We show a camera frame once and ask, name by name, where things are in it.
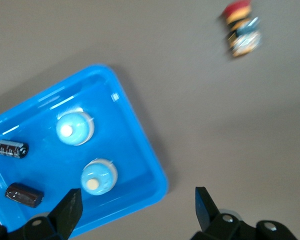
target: red and yellow object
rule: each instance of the red and yellow object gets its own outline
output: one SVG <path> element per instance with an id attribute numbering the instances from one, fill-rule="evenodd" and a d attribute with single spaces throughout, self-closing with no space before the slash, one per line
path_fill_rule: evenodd
<path id="1" fill-rule="evenodd" d="M 251 12 L 251 0 L 235 1 L 223 11 L 231 31 L 228 42 L 234 57 L 250 53 L 260 44 L 259 20 L 251 19 Z"/>

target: black capacitor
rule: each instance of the black capacitor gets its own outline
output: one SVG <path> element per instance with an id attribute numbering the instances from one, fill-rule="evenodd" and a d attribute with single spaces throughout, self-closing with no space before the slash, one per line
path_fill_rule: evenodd
<path id="1" fill-rule="evenodd" d="M 44 199 L 44 193 L 22 183 L 14 182 L 5 191 L 8 199 L 36 208 Z"/>
<path id="2" fill-rule="evenodd" d="M 28 151 L 29 146 L 26 143 L 0 140 L 0 155 L 22 159 Z"/>

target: round blue cap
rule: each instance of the round blue cap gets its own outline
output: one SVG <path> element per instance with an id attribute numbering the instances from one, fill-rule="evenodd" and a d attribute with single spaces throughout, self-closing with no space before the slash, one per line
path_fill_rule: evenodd
<path id="1" fill-rule="evenodd" d="M 71 112 L 62 116 L 56 124 L 60 141 L 78 146 L 87 142 L 95 130 L 94 122 L 85 112 Z"/>
<path id="2" fill-rule="evenodd" d="M 81 185 L 91 195 L 102 195 L 115 186 L 117 179 L 118 172 L 111 161 L 96 159 L 83 169 Z"/>

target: gray background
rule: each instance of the gray background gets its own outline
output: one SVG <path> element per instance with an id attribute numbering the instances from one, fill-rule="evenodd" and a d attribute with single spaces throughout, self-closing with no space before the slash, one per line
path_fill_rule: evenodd
<path id="1" fill-rule="evenodd" d="M 78 240 L 187 240 L 195 186 L 300 239 L 300 0 L 255 0 L 263 45 L 232 59 L 229 0 L 0 1 L 0 113 L 92 63 L 117 73 L 168 176 L 158 204 Z"/>

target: blurry object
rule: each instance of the blurry object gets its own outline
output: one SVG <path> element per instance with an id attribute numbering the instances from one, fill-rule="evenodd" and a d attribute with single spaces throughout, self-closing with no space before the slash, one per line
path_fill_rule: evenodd
<path id="1" fill-rule="evenodd" d="M 44 199 L 44 193 L 21 183 L 12 183 L 4 194 L 8 199 L 36 208 Z"/>
<path id="2" fill-rule="evenodd" d="M 13 232 L 0 225 L 0 240 L 67 240 L 82 211 L 81 190 L 71 189 L 47 217 L 33 218 Z"/>
<path id="3" fill-rule="evenodd" d="M 202 231 L 191 240 L 297 240 L 283 224 L 263 220 L 256 228 L 228 213 L 220 213 L 205 187 L 195 188 L 195 213 Z"/>
<path id="4" fill-rule="evenodd" d="M 230 28 L 228 42 L 234 57 L 252 52 L 261 44 L 259 18 L 251 19 L 251 0 L 238 0 L 223 11 Z"/>

